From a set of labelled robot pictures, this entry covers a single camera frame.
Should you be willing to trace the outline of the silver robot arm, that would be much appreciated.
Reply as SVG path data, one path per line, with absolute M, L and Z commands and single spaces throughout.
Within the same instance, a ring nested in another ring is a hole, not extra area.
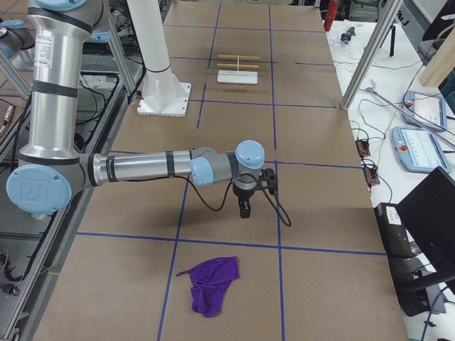
M 18 208 L 49 215 L 82 190 L 104 183 L 191 178 L 196 186 L 229 181 L 240 216 L 250 216 L 249 199 L 262 189 L 264 149 L 253 140 L 234 151 L 211 148 L 102 156 L 75 150 L 82 47 L 95 30 L 108 26 L 107 1 L 30 1 L 28 18 L 36 28 L 31 121 L 28 143 L 6 191 Z
M 26 24 L 19 19 L 1 22 L 1 52 L 11 59 L 20 51 L 33 49 L 35 38 L 31 35 Z

